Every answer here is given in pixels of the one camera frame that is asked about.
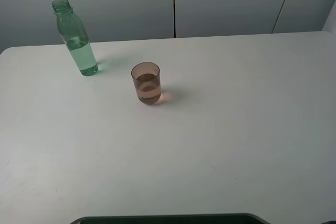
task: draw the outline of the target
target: table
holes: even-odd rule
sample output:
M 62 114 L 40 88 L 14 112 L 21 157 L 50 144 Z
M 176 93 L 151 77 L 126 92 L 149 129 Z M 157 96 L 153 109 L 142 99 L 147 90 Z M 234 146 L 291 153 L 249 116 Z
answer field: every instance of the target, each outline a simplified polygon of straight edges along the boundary
M 336 37 L 327 32 L 64 45 L 0 55 L 0 222 L 248 212 L 336 220 Z M 161 68 L 138 101 L 134 65 Z

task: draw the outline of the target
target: glass rim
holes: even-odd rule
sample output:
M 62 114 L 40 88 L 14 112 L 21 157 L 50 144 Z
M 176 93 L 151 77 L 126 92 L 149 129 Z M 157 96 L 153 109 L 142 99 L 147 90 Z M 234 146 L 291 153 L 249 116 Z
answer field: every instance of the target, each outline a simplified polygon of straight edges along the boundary
M 131 76 L 132 76 L 132 78 L 133 78 L 134 80 L 136 80 L 136 78 L 134 78 L 134 76 L 133 76 L 133 70 L 134 70 L 137 66 L 139 66 L 139 65 L 141 65 L 141 64 L 144 64 L 144 63 L 150 63 L 150 64 L 155 65 L 155 66 L 157 67 L 157 69 L 159 70 L 159 71 L 157 72 L 157 74 L 155 75 L 155 77 L 158 77 L 158 76 L 159 76 L 159 74 L 160 74 L 160 68 L 158 67 L 158 65 L 155 64 L 155 63 L 149 62 L 149 61 L 145 61 L 145 62 L 141 62 L 141 63 L 139 63 L 139 64 L 136 64 L 136 65 L 132 68 L 132 70 L 131 70 Z

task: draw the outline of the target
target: wall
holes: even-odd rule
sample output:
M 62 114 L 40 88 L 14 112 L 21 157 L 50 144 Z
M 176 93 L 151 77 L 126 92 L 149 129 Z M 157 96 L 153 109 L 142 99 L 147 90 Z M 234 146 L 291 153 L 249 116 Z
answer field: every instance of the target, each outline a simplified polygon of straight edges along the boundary
M 68 0 L 91 42 L 174 37 L 173 0 Z
M 176 36 L 272 33 L 284 0 L 175 0 Z
M 274 33 L 321 31 L 335 0 L 285 0 Z
M 53 0 L 0 0 L 0 53 L 8 47 L 60 44 Z
M 336 2 L 334 3 L 327 21 L 325 22 L 323 31 L 329 31 L 336 35 Z

